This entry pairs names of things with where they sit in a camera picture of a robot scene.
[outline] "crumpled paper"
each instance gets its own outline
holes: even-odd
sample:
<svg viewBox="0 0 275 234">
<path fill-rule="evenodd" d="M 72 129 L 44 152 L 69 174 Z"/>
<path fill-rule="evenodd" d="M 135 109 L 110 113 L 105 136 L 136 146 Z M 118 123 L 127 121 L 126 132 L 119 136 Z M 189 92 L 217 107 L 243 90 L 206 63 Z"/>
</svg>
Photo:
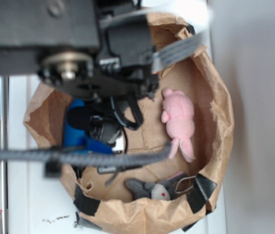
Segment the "crumpled paper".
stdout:
<svg viewBox="0 0 275 234">
<path fill-rule="evenodd" d="M 158 49 L 192 36 L 185 28 L 186 22 L 170 14 L 150 14 L 153 42 Z M 60 178 L 63 186 L 75 199 L 76 185 L 89 197 L 101 199 L 95 216 L 80 213 L 81 217 L 115 234 L 165 234 L 195 223 L 216 208 L 216 201 L 223 182 L 233 144 L 234 115 L 232 102 L 225 84 L 201 46 L 188 59 L 166 68 L 159 74 L 160 88 L 154 101 L 147 98 L 139 102 L 144 124 L 137 130 L 127 130 L 129 153 L 156 152 L 170 138 L 165 124 L 161 123 L 161 90 L 166 87 L 180 89 L 189 96 L 195 109 L 196 131 L 192 138 L 196 160 L 188 164 L 180 152 L 173 160 L 148 165 L 141 169 L 120 173 L 109 187 L 106 180 L 111 175 L 99 175 L 96 168 L 87 168 L 82 178 L 70 165 L 65 165 Z M 33 96 L 25 114 L 24 124 L 36 139 L 38 146 L 61 145 L 64 115 L 72 97 L 41 84 Z M 126 116 L 131 118 L 130 111 Z M 151 182 L 167 178 L 183 171 L 189 176 L 200 173 L 217 183 L 209 202 L 193 214 L 186 195 L 173 201 L 147 198 L 133 201 L 125 188 L 129 178 Z"/>
</svg>

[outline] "blue object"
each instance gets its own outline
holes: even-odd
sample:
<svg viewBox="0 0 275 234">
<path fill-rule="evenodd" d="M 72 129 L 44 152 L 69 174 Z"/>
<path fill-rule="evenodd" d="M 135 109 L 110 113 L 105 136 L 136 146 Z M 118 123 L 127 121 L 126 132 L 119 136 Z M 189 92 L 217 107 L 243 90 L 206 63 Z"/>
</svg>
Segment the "blue object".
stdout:
<svg viewBox="0 0 275 234">
<path fill-rule="evenodd" d="M 75 107 L 85 107 L 85 103 L 80 99 L 75 99 L 69 106 L 67 112 Z M 93 140 L 87 136 L 84 130 L 73 128 L 69 125 L 67 121 L 67 116 L 65 118 L 65 129 L 64 129 L 64 147 L 76 147 L 85 146 L 84 150 L 78 150 L 76 152 L 84 154 L 89 151 L 99 152 L 104 154 L 112 154 L 112 148 L 107 146 L 97 140 Z"/>
</svg>

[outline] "pink stuffed pig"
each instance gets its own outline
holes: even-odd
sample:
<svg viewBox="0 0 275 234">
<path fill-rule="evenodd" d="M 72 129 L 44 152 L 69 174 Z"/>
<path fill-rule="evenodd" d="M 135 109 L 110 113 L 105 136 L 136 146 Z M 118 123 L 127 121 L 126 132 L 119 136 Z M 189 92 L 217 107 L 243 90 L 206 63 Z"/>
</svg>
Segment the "pink stuffed pig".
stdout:
<svg viewBox="0 0 275 234">
<path fill-rule="evenodd" d="M 192 162 L 195 159 L 191 142 L 195 131 L 193 103 L 180 90 L 173 91 L 170 88 L 165 88 L 162 94 L 164 96 L 162 103 L 164 111 L 161 121 L 166 123 L 167 133 L 173 139 L 169 158 L 172 159 L 176 155 L 177 149 L 180 148 L 185 160 Z"/>
</svg>

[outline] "gray stuffed mouse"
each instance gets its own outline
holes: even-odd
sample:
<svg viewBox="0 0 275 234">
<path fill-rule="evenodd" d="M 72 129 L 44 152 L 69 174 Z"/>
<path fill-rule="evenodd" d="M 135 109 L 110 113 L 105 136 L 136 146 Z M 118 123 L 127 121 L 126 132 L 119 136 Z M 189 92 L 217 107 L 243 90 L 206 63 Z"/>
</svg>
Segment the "gray stuffed mouse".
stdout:
<svg viewBox="0 0 275 234">
<path fill-rule="evenodd" d="M 154 182 L 144 182 L 139 179 L 128 179 L 125 183 L 126 187 L 133 193 L 134 199 L 151 198 L 162 200 L 174 200 L 177 195 L 173 184 L 187 175 L 183 172 L 177 173 L 168 179 Z"/>
</svg>

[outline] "white wall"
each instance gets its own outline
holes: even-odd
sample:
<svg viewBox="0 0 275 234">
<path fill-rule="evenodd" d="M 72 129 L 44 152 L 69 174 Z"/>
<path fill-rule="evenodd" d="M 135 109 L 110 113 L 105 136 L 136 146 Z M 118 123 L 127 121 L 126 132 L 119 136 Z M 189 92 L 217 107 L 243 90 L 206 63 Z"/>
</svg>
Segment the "white wall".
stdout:
<svg viewBox="0 0 275 234">
<path fill-rule="evenodd" d="M 209 0 L 214 63 L 236 130 L 224 180 L 228 234 L 275 233 L 275 0 Z"/>
</svg>

